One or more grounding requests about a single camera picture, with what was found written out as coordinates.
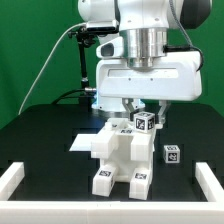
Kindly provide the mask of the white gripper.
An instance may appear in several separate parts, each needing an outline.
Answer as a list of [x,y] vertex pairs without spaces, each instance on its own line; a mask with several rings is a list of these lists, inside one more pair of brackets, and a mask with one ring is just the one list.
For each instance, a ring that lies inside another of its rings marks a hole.
[[156,128],[162,129],[171,106],[167,100],[192,101],[201,95],[199,65],[197,51],[168,53],[156,58],[146,71],[130,69],[125,59],[101,60],[96,69],[97,92],[102,97],[123,98],[130,121],[139,107],[137,99],[160,100]]

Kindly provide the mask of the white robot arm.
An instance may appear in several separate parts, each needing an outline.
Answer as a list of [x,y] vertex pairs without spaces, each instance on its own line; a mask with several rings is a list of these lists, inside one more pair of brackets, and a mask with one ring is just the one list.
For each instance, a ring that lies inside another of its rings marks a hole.
[[202,92],[203,54],[188,42],[170,46],[167,31],[186,32],[209,16],[212,0],[79,0],[85,30],[99,38],[97,99],[109,114],[134,110],[134,127],[145,132],[164,115],[144,112],[143,99],[192,101]]

